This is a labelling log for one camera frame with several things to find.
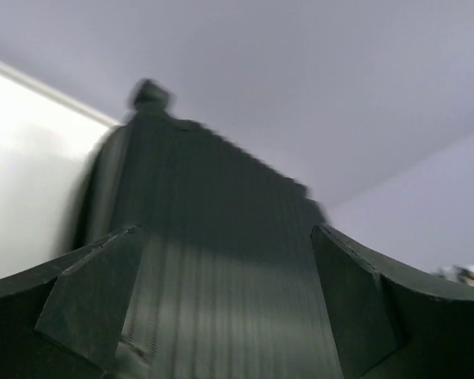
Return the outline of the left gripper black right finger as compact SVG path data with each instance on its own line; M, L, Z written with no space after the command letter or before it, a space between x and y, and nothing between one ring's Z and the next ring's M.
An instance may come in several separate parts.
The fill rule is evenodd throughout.
M327 224L310 239L345 378L474 378L474 287Z

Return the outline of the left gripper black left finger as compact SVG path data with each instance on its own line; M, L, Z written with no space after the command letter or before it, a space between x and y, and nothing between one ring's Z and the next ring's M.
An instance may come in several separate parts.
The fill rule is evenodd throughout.
M0 375L104 375L141 262L126 227L0 279Z

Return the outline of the black hard-shell suitcase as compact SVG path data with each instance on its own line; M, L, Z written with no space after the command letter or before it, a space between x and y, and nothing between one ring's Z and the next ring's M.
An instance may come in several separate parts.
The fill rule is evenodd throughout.
M73 246L142 231L112 378L339 378L307 189L168 111L152 80L98 148Z

